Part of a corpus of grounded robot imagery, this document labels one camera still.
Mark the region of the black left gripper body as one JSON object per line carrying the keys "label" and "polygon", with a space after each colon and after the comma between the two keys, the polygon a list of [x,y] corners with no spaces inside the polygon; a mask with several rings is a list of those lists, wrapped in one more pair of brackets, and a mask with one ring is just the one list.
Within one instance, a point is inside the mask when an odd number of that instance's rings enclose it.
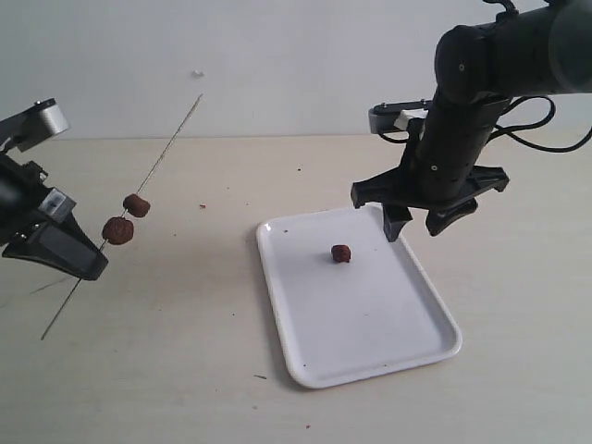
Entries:
{"label": "black left gripper body", "polygon": [[48,173],[30,161],[19,164],[13,159],[1,160],[1,246],[22,228],[36,222],[62,223],[76,202],[61,190],[47,187]]}

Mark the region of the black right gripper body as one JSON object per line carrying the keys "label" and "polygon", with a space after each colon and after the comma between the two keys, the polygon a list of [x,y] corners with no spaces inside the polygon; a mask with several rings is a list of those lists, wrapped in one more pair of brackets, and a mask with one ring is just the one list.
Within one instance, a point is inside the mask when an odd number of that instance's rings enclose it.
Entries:
{"label": "black right gripper body", "polygon": [[473,166],[463,179],[450,179],[428,170],[419,176],[396,167],[351,185],[355,208],[369,203],[444,211],[465,204],[481,194],[503,192],[510,178],[499,166]]}

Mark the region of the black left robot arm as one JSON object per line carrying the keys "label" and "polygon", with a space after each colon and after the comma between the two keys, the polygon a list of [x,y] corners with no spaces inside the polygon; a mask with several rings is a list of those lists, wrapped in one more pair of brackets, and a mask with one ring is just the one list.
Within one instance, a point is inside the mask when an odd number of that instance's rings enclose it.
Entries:
{"label": "black left robot arm", "polygon": [[44,185],[47,173],[30,161],[1,155],[2,256],[33,262],[94,281],[108,260],[80,228],[76,202]]}

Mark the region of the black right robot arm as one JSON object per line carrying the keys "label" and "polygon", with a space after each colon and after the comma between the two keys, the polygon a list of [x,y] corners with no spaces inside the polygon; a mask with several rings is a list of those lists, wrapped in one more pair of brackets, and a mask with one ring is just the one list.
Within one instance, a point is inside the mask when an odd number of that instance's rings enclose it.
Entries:
{"label": "black right robot arm", "polygon": [[381,205],[388,241],[415,208],[426,210],[435,236],[474,213],[479,195],[506,188],[502,168],[477,164],[489,142],[518,137],[520,127],[501,126],[502,116],[530,99],[590,92],[591,5],[548,1],[523,13],[504,2],[493,22],[446,32],[434,67],[431,99],[376,105],[368,113],[373,134],[404,145],[396,167],[351,187],[355,207]]}

